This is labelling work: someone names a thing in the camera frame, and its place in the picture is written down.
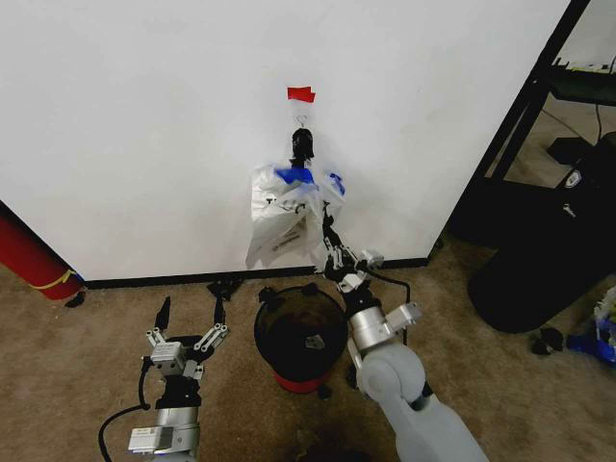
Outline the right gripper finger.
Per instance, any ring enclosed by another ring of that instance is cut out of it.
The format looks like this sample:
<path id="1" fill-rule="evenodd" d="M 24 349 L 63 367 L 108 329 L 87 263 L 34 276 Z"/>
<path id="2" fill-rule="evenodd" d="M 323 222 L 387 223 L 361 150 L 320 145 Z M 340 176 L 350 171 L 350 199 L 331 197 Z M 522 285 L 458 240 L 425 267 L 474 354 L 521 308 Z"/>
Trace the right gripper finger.
<path id="1" fill-rule="evenodd" d="M 334 228 L 331 228 L 331 260 L 336 287 L 339 293 L 357 290 L 366 279 L 361 260 L 344 244 Z"/>
<path id="2" fill-rule="evenodd" d="M 334 218 L 327 211 L 328 204 L 322 205 L 322 240 L 326 250 L 324 275 L 326 278 L 344 277 L 343 245 L 333 228 Z"/>

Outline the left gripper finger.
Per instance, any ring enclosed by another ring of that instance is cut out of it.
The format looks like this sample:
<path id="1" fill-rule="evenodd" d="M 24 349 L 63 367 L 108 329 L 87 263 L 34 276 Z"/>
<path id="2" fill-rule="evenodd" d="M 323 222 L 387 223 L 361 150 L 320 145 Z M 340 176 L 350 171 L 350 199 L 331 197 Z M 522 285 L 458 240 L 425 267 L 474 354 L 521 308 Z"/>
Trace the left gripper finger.
<path id="1" fill-rule="evenodd" d="M 193 345 L 193 350 L 201 353 L 214 351 L 229 333 L 225 320 L 224 297 L 218 295 L 214 311 L 214 325 Z"/>
<path id="2" fill-rule="evenodd" d="M 163 302 L 162 307 L 160 308 L 160 310 L 158 311 L 156 315 L 154 327 L 145 333 L 148 342 L 152 346 L 156 346 L 166 341 L 166 337 L 164 333 L 168 327 L 170 305 L 171 305 L 171 299 L 169 296 L 167 296 Z"/>

